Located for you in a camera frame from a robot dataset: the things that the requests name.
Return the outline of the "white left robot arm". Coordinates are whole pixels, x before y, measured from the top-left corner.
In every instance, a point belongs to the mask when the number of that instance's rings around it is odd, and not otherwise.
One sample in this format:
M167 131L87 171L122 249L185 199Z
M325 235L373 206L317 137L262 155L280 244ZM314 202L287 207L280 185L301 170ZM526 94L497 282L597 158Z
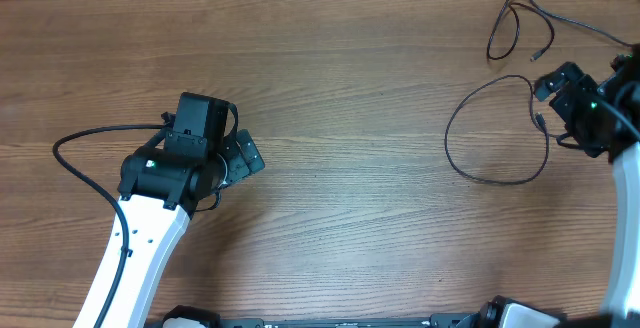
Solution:
M155 135L121 166L105 253L77 327L141 327L159 281L199 202L265 167L246 130L226 125L234 104L184 92Z

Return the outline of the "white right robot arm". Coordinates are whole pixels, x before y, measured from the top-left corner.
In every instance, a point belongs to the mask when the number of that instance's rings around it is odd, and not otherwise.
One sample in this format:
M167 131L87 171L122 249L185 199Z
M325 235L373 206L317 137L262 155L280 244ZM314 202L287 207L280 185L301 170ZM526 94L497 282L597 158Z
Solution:
M534 83L535 97L565 124L565 136L596 158L606 153L616 192L616 230L609 280L600 312L561 327L639 325L639 45L611 61L612 75L598 83L566 62Z

